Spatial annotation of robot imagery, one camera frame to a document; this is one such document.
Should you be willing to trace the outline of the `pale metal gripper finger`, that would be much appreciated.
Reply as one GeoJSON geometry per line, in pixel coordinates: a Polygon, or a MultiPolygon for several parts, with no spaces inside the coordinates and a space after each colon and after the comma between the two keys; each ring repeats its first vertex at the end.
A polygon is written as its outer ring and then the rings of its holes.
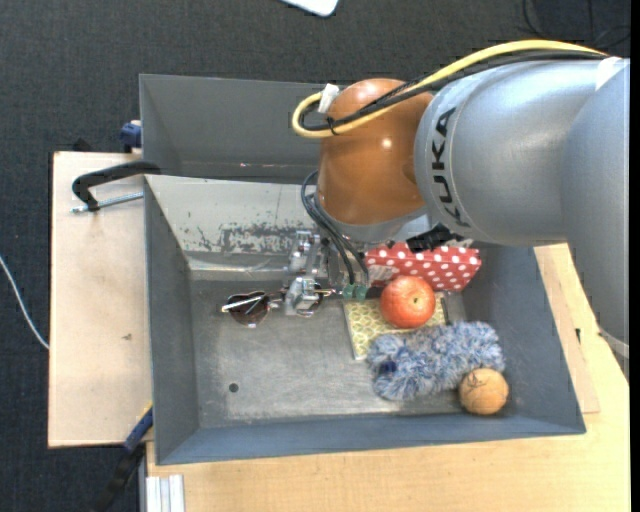
{"type": "Polygon", "coordinates": [[[310,277],[297,277],[287,288],[284,311],[288,316],[313,316],[323,301],[320,286],[310,277]]]}
{"type": "Polygon", "coordinates": [[[315,275],[319,270],[321,240],[312,231],[298,230],[289,254],[288,270],[293,275],[315,275]]]}

